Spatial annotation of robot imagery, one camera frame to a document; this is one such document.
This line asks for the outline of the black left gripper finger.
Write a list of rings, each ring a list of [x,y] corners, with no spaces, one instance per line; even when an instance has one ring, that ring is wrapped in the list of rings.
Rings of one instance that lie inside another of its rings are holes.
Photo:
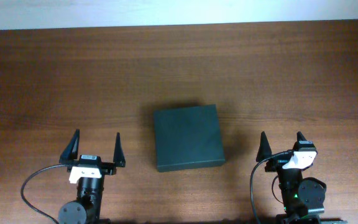
[[[60,155],[60,162],[74,161],[78,158],[78,146],[80,141],[80,130],[77,129],[67,147],[63,150]]]
[[[120,133],[116,134],[116,142],[115,142],[115,146],[114,146],[113,163],[115,163],[115,164],[125,164],[126,163],[124,153],[123,153],[123,150],[122,150]]]

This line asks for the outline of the black gift box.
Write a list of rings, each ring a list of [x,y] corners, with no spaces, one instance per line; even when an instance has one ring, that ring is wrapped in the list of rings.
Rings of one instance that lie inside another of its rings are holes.
[[[216,105],[154,112],[157,170],[170,172],[225,163]]]

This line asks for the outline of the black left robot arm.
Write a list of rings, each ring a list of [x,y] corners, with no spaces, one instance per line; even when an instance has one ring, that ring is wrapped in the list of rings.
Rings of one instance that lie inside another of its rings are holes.
[[[77,129],[67,147],[60,155],[59,163],[67,166],[69,182],[77,185],[76,199],[64,204],[58,213],[62,224],[111,224],[101,218],[104,178],[116,174],[118,167],[125,167],[126,160],[121,145],[121,136],[116,134],[112,162],[103,162],[101,157],[78,154],[80,131]]]

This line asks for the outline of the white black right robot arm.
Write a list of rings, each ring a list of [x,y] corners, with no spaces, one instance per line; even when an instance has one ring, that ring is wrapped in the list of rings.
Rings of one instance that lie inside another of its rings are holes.
[[[314,178],[304,178],[302,172],[313,165],[318,155],[316,147],[312,141],[307,140],[299,131],[296,134],[296,142],[292,149],[272,153],[266,133],[261,132],[260,145],[256,156],[257,164],[252,169],[250,175],[250,201],[252,212],[257,223],[260,219],[253,195],[253,178],[256,169],[265,164],[266,172],[275,172],[277,176],[274,180],[278,181],[281,191],[283,208],[285,213],[275,217],[275,223],[301,224],[301,223],[345,223],[340,218],[322,219],[324,213],[324,200],[327,186],[324,182]]]

